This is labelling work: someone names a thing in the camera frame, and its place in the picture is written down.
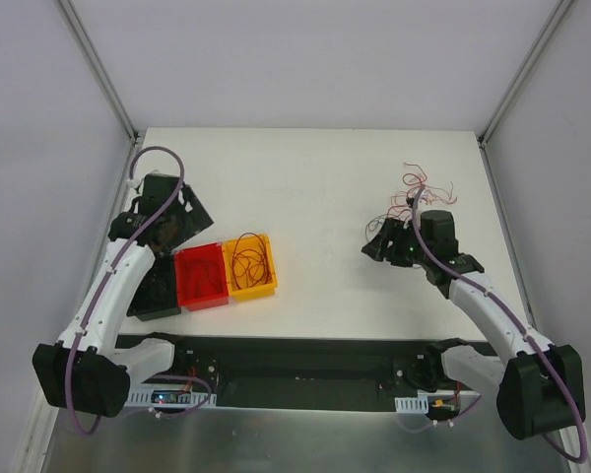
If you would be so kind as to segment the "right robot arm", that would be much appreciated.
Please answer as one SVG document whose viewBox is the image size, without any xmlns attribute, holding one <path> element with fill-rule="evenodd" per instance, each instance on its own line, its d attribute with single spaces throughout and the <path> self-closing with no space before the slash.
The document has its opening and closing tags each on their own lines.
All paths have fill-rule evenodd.
<svg viewBox="0 0 591 473">
<path fill-rule="evenodd" d="M 361 251 L 376 262 L 421 267 L 496 353 L 491 361 L 460 339 L 435 343 L 424 363 L 427 390 L 446 388 L 456 380 L 493 398 L 503 426 L 515 439 L 570 427 L 585 435 L 579 354 L 569 345 L 556 345 L 513 313 L 484 267 L 460 251 L 451 213 L 429 210 L 409 222 L 387 218 Z"/>
</svg>

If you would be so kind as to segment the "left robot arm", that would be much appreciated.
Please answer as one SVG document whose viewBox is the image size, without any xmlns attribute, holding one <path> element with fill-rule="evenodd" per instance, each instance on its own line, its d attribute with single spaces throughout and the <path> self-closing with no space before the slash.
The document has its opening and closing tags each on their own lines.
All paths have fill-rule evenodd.
<svg viewBox="0 0 591 473">
<path fill-rule="evenodd" d="M 173 252 L 212 224 L 178 177 L 145 176 L 130 209 L 112 221 L 105 257 L 81 307 L 55 343 L 33 353 L 49 405 L 113 418 L 131 388 L 155 375 L 168 383 L 186 377 L 189 362 L 172 336 L 152 333 L 121 353 L 116 341 L 125 318 L 179 308 Z"/>
</svg>

